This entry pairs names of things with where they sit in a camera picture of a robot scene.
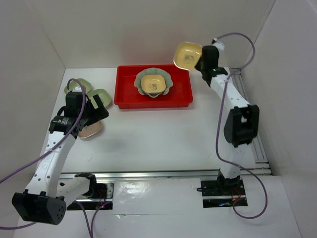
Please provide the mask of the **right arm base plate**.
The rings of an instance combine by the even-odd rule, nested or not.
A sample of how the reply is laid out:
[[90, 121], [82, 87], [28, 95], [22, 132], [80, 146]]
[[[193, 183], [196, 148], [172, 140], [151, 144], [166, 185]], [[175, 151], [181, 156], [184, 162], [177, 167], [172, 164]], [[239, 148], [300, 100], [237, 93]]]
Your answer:
[[237, 207], [248, 206], [242, 180], [239, 180], [237, 185], [224, 190], [220, 189], [220, 185], [215, 180], [202, 180], [197, 192], [202, 195], [203, 208], [232, 207], [234, 202]]

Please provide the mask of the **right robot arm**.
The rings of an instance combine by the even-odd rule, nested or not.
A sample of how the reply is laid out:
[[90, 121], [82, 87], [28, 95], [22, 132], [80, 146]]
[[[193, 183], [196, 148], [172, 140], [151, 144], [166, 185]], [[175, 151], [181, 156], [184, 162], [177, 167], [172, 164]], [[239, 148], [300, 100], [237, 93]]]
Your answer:
[[230, 154], [222, 159], [216, 180], [203, 181], [198, 190], [203, 196], [230, 195], [241, 184], [241, 165], [248, 145], [257, 136], [260, 109], [245, 100], [229, 79], [228, 72], [218, 66], [219, 50], [214, 45], [203, 46], [195, 68], [203, 80], [220, 97], [220, 108], [228, 110], [223, 135], [230, 144]]

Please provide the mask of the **yellow square plate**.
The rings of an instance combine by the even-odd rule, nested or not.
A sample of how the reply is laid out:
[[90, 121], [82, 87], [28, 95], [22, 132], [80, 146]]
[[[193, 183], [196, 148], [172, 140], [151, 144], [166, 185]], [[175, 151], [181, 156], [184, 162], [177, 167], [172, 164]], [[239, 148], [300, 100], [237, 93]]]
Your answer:
[[196, 43], [181, 43], [174, 54], [174, 65], [183, 70], [195, 70], [195, 66], [201, 58], [202, 49], [203, 47]]
[[166, 89], [165, 79], [158, 74], [145, 75], [141, 78], [141, 89], [148, 94], [158, 94]]

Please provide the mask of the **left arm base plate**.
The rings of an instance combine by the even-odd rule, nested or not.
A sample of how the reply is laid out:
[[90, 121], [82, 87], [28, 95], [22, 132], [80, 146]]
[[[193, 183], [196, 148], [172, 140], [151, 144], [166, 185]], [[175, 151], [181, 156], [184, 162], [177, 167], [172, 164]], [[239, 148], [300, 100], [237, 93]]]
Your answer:
[[76, 199], [85, 210], [112, 210], [113, 207], [113, 182], [99, 182], [93, 195], [81, 195]]

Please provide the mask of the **brown square plate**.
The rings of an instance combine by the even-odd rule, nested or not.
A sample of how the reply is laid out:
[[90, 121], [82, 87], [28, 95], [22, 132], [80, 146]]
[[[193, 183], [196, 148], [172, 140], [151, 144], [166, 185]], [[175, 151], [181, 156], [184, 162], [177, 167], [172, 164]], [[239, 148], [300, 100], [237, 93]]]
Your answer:
[[102, 122], [98, 121], [92, 125], [85, 126], [79, 133], [78, 137], [80, 138], [88, 138], [94, 134], [97, 134], [102, 129]]

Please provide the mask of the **large green scalloped bowl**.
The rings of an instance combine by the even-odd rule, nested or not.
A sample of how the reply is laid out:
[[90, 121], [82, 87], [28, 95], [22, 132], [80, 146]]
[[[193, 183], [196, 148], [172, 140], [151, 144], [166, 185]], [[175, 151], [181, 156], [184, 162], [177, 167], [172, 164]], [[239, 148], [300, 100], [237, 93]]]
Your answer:
[[[158, 94], [148, 94], [148, 93], [145, 93], [141, 89], [141, 78], [145, 75], [152, 75], [152, 74], [161, 75], [165, 79], [166, 89], [163, 92]], [[137, 88], [138, 93], [140, 95], [148, 95], [151, 98], [156, 98], [159, 95], [167, 95], [169, 93], [170, 88], [173, 86], [173, 81], [172, 81], [171, 75], [168, 72], [160, 68], [152, 67], [152, 68], [147, 68], [136, 75], [134, 86]]]

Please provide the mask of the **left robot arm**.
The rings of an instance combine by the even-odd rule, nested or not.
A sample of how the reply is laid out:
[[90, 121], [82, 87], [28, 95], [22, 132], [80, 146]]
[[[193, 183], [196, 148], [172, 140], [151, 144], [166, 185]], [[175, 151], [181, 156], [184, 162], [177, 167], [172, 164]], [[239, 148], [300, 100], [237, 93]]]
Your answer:
[[98, 192], [93, 174], [77, 173], [65, 182], [59, 178], [79, 132], [107, 118], [109, 113], [99, 95], [89, 97], [69, 92], [65, 103], [51, 120], [44, 158], [25, 190], [16, 192], [12, 198], [12, 205], [24, 221], [58, 225], [67, 207], [78, 197], [91, 198]]

